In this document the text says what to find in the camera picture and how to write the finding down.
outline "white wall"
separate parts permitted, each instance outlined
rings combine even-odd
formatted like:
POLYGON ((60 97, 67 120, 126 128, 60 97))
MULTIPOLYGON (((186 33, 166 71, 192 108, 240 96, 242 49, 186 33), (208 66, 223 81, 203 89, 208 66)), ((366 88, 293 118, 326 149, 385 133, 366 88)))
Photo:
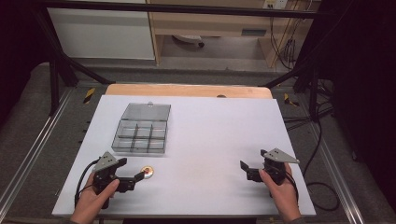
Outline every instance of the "white wall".
POLYGON ((49 14, 70 57, 154 60, 147 12, 49 8, 49 14))

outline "white table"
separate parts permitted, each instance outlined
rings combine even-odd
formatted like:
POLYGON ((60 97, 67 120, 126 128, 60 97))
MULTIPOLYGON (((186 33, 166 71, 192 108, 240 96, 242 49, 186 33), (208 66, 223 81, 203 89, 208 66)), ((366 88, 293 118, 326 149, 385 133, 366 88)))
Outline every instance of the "white table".
MULTIPOLYGON (((262 168, 260 149, 280 148, 294 157, 276 100, 174 96, 104 95, 93 116, 52 214, 70 217, 84 168, 106 151, 128 163, 116 175, 132 177, 146 165, 154 176, 134 191, 116 193, 102 217, 260 217, 277 214, 263 183, 247 181, 239 161, 262 168), (129 103, 169 104, 165 154, 136 157, 115 153, 111 144, 129 103)), ((300 193, 300 210, 315 209, 301 170, 291 169, 300 193)))

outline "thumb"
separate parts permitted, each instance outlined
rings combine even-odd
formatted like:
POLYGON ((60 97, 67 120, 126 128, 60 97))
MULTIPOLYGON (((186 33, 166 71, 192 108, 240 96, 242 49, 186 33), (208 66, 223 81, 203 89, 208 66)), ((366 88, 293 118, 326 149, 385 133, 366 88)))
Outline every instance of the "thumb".
POLYGON ((273 189, 276 188, 277 184, 274 182, 274 180, 265 172, 264 170, 260 169, 259 170, 260 177, 262 178, 262 182, 268 187, 268 189, 272 192, 273 189))
POLYGON ((107 185, 107 187, 99 194, 99 199, 105 202, 111 195, 114 194, 117 187, 119 186, 119 183, 120 181, 118 179, 111 181, 111 183, 107 185))

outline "hand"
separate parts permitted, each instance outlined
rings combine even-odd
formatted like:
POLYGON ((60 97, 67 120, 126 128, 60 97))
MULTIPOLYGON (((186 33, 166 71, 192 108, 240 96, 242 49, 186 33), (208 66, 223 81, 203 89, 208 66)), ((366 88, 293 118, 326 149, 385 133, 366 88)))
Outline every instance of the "hand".
POLYGON ((114 194, 120 183, 118 179, 115 179, 100 194, 96 195, 93 187, 88 187, 93 183, 93 176, 94 173, 91 173, 84 187, 86 189, 81 192, 76 209, 70 218, 79 224, 93 223, 105 201, 114 194))
MULTIPOLYGON (((288 163, 285 162, 286 172, 291 175, 291 169, 288 163)), ((281 185, 277 185, 271 176, 269 176, 264 170, 259 170, 262 182, 271 191, 271 195, 274 199, 277 210, 285 223, 289 223, 296 218, 301 217, 300 210, 298 208, 296 192, 293 185, 288 179, 281 185)))

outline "aluminum rail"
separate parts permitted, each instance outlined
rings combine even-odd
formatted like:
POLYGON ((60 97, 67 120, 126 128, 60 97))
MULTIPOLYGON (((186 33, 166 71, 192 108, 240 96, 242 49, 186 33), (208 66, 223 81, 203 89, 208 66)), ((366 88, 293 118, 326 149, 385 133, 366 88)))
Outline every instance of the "aluminum rail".
POLYGON ((89 9, 89 10, 193 13, 193 14, 235 15, 235 16, 252 16, 252 17, 275 17, 275 18, 302 18, 302 19, 319 19, 319 18, 329 19, 336 16, 335 13, 330 13, 330 12, 294 11, 294 10, 244 8, 244 7, 205 7, 205 6, 185 6, 185 5, 57 1, 57 0, 36 0, 35 2, 42 7, 89 9))
MULTIPOLYGON (((302 105, 302 109, 307 116, 309 116, 308 112, 308 103, 304 96, 298 95, 298 100, 302 105)), ((319 135, 319 127, 316 123, 311 122, 311 130, 315 138, 318 140, 319 135)), ((341 201, 341 204, 344 206, 344 210, 346 212, 346 216, 349 219, 349 222, 352 224, 363 224, 364 220, 361 215, 361 211, 359 207, 356 205, 355 200, 350 192, 350 189, 345 181, 338 165, 336 164, 332 153, 329 147, 326 144, 324 137, 322 137, 319 145, 320 155, 323 159, 323 162, 329 172, 330 178, 332 180, 335 191, 338 194, 338 197, 341 201)))
POLYGON ((42 148, 47 143, 47 140, 49 139, 53 128, 55 127, 62 113, 64 112, 64 109, 68 103, 72 91, 73 89, 70 88, 64 92, 58 110, 55 111, 53 116, 47 119, 46 124, 44 125, 37 139, 31 146, 29 152, 27 153, 26 157, 20 165, 20 168, 12 177, 6 190, 3 192, 3 195, 0 198, 0 223, 2 223, 3 219, 6 217, 6 214, 12 203, 14 202, 15 198, 17 197, 17 194, 20 191, 24 181, 26 180, 33 166, 35 165, 35 161, 40 155, 42 148))

